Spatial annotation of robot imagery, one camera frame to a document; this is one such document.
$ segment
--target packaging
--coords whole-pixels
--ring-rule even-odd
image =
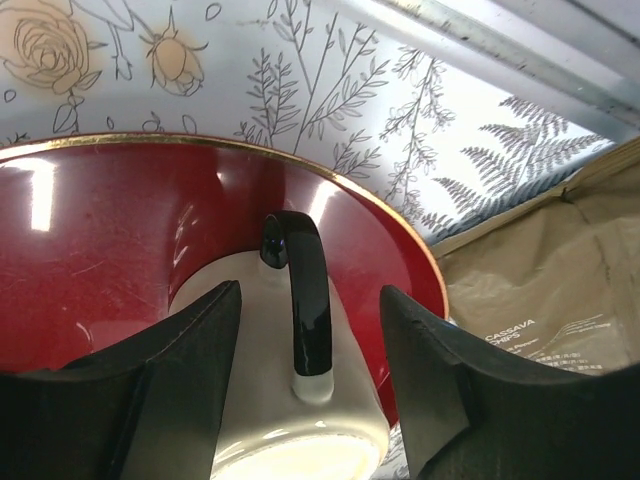
[[[585,374],[640,361],[640,139],[433,251],[472,334]]]

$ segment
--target patterned paper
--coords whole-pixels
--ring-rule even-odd
[[[0,141],[132,131],[244,140],[375,192],[430,242],[609,142],[318,0],[0,2]],[[408,478],[396,429],[376,478]]]

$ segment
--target red bowl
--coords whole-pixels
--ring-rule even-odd
[[[397,421],[378,295],[446,317],[417,233],[353,182],[260,147],[109,134],[0,150],[0,370],[60,368],[164,318],[204,265],[259,246],[265,216],[307,212],[383,408]]]

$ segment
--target mug handle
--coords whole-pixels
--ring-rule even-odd
[[[331,304],[327,263],[309,215],[279,211],[267,216],[261,260],[271,268],[289,264],[293,311],[293,382],[296,396],[312,404],[333,394]]]

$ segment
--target mug base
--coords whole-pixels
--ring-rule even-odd
[[[215,480],[368,480],[382,461],[372,442],[350,435],[314,435],[256,450],[214,470]]]

